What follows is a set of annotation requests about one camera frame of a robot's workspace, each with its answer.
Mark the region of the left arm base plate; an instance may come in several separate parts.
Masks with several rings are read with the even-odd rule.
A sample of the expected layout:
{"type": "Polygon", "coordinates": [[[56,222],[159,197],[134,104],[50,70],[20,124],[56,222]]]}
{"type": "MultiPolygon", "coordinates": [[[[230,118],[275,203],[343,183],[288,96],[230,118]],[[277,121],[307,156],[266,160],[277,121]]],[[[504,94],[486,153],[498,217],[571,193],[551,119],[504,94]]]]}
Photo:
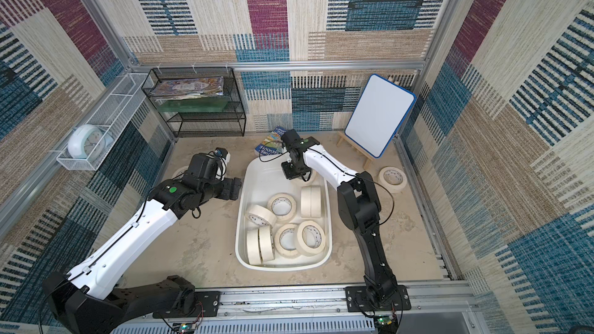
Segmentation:
{"type": "Polygon", "coordinates": [[[173,309],[161,312],[154,312],[154,319],[178,319],[178,318],[213,318],[218,314],[221,291],[196,291],[189,303],[182,303],[173,309]]]}

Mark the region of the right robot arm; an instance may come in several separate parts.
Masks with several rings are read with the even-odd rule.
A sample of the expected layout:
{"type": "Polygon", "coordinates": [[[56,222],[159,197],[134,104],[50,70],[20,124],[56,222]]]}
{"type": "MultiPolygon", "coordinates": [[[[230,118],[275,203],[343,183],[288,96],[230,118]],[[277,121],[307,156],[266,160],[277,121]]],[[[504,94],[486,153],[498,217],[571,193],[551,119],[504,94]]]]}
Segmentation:
{"type": "Polygon", "coordinates": [[[317,139],[303,139],[293,129],[284,133],[281,141],[289,155],[289,161],[282,164],[286,179],[314,171],[337,191],[340,219],[354,233],[363,258],[368,301],[374,308],[390,305],[398,296],[398,280],[381,240],[381,201],[371,174],[348,168],[317,139]]]}

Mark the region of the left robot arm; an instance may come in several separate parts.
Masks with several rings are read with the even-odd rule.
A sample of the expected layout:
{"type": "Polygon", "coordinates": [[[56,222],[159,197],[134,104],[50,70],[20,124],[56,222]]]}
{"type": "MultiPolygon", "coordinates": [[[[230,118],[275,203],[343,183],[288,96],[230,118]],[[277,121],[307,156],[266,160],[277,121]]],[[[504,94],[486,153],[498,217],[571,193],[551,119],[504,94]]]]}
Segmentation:
{"type": "Polygon", "coordinates": [[[119,289],[116,284],[186,213],[199,218],[201,206],[211,199],[238,199],[242,182],[226,176],[229,161],[224,148],[194,155],[183,174],[152,188],[131,219],[99,249],[69,272],[50,274],[43,293],[54,318],[71,333],[110,333],[154,312],[194,314],[195,287],[178,275],[136,288],[119,289]]]}

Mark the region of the masking tape roll beneath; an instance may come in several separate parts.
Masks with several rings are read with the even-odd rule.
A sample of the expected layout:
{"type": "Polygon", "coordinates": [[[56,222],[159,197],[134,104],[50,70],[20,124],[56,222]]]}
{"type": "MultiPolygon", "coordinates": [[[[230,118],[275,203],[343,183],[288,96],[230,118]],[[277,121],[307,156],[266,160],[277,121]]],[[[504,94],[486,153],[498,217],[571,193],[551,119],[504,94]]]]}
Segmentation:
{"type": "Polygon", "coordinates": [[[297,213],[297,202],[288,193],[278,193],[269,199],[268,209],[276,216],[278,222],[289,222],[297,213]]]}

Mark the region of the masking tape roll five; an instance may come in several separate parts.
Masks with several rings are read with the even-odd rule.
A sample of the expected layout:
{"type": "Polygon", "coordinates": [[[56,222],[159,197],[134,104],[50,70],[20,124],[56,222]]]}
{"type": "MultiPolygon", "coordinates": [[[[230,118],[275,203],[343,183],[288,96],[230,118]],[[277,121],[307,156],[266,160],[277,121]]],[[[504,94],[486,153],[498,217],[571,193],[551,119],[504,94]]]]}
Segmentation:
{"type": "Polygon", "coordinates": [[[259,227],[274,227],[278,219],[271,210],[258,204],[252,204],[247,208],[246,218],[259,227]]]}

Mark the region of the masking tape roll three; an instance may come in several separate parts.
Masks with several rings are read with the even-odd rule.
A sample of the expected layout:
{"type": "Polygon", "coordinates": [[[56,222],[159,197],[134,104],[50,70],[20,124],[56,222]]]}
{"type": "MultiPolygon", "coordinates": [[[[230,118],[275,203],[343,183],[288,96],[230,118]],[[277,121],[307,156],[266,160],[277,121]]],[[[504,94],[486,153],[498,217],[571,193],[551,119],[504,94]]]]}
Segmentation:
{"type": "Polygon", "coordinates": [[[188,165],[184,165],[183,167],[179,168],[178,170],[175,171],[175,173],[173,173],[172,178],[177,178],[182,176],[187,170],[188,170],[188,165]]]}

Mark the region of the masking tape roll two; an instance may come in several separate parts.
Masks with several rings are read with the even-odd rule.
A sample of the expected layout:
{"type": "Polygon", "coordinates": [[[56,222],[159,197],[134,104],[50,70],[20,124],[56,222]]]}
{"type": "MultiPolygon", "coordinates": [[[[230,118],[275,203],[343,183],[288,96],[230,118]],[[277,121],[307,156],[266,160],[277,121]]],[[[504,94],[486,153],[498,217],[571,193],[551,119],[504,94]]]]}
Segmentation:
{"type": "Polygon", "coordinates": [[[378,181],[390,193],[401,193],[408,185],[405,173],[396,167],[387,166],[378,173],[378,181]]]}

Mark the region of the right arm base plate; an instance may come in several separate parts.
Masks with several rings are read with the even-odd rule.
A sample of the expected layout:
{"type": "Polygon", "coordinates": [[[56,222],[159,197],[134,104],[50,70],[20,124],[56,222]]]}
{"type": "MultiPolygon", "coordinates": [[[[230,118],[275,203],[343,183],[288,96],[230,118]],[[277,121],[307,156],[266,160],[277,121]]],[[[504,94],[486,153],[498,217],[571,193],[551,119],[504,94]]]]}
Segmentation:
{"type": "Polygon", "coordinates": [[[382,299],[377,298],[371,289],[363,285],[350,285],[343,290],[348,312],[404,312],[411,310],[408,289],[404,285],[398,285],[396,291],[382,299]]]}

